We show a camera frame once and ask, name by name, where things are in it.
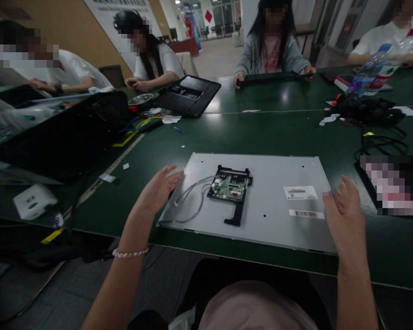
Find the table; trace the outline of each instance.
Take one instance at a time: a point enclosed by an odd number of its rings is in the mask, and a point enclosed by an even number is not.
[[[349,73],[352,68],[336,70]],[[367,219],[372,281],[413,289],[413,220],[376,215],[376,208],[353,166],[353,153],[360,147],[359,129],[338,121],[324,127],[318,125],[324,117],[322,109],[327,107],[325,101],[334,99],[340,90],[319,76],[311,83],[269,82],[242,90],[234,90],[232,77],[216,81],[222,88],[205,113],[198,119],[184,118],[177,124],[182,133],[165,125],[142,137],[112,172],[118,180],[113,184],[102,183],[77,209],[74,229],[120,236],[142,187],[165,165],[184,168],[193,152],[319,156],[332,187],[341,183],[342,174],[358,186]],[[413,108],[413,71],[397,72],[390,85],[395,90],[382,93],[382,97]],[[260,112],[243,113],[244,110]],[[405,142],[413,154],[413,117],[406,117],[399,126],[408,132]],[[375,128],[372,131],[383,133]],[[123,149],[110,150],[94,166],[89,182],[95,181],[122,152]],[[122,164],[127,162],[130,169],[122,170]],[[61,209],[73,203],[79,185],[77,182],[72,187],[53,189]],[[10,199],[16,194],[15,189],[0,187],[0,217],[17,219]],[[33,223],[50,226],[44,218]],[[337,272],[338,259],[334,256],[155,226],[150,243],[326,275]]]

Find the poster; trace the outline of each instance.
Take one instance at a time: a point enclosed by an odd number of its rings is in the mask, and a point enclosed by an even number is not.
[[[159,25],[151,10],[148,0],[83,0],[89,10],[95,16],[104,32],[107,34],[120,56],[124,59],[128,67],[134,72],[135,54],[127,39],[122,38],[113,27],[113,18],[119,11],[138,11],[143,19],[151,25],[151,33],[156,37],[162,36]]]

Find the bracelet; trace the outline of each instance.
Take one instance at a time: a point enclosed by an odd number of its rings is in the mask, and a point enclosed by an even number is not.
[[[113,250],[113,256],[118,259],[123,259],[123,258],[131,258],[131,257],[139,257],[141,255],[147,254],[150,251],[150,248],[146,248],[145,250],[139,251],[139,252],[132,252],[132,253],[122,253],[118,252],[117,249]]]

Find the bottle label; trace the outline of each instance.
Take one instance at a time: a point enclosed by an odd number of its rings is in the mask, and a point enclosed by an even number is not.
[[[371,89],[381,89],[385,83],[390,79],[390,77],[395,73],[399,68],[398,65],[384,65],[376,77],[375,81],[370,85]]]

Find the plastic bottle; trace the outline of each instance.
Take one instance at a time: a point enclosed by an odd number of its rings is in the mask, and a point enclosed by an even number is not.
[[[364,65],[350,84],[346,93],[355,93],[358,97],[364,95],[370,85],[373,83],[378,73],[381,71],[384,62],[387,58],[387,52],[391,48],[391,44],[383,44],[378,52],[373,55]]]
[[[387,60],[366,92],[367,96],[376,95],[396,70],[402,65],[405,57],[413,52],[413,28],[407,36],[387,53]]]

